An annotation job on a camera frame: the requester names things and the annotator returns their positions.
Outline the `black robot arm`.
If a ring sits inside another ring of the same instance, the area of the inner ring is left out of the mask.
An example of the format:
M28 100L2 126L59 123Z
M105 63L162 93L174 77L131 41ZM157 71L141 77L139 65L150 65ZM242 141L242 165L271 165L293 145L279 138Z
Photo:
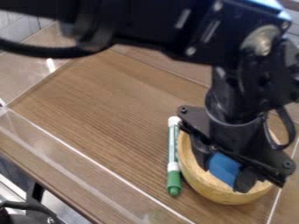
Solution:
M203 106L178 109L198 165L239 193L259 181L285 185L295 161L267 118L277 112L295 133L286 105L299 102L299 46L279 0L0 0L0 10L59 21L75 42L42 47L0 38L10 53L77 59L121 44L209 65Z

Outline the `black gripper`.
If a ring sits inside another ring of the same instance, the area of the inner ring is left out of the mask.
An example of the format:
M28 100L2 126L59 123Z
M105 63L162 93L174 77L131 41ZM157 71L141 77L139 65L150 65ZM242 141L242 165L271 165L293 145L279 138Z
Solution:
M249 193L258 181L282 187L295 172L295 161L286 154L290 143L279 143L267 126L267 115L250 122L231 123L217 119L207 108L182 105L177 115L191 139L191 152L199 167L207 171L215 153L242 164L234 191Z

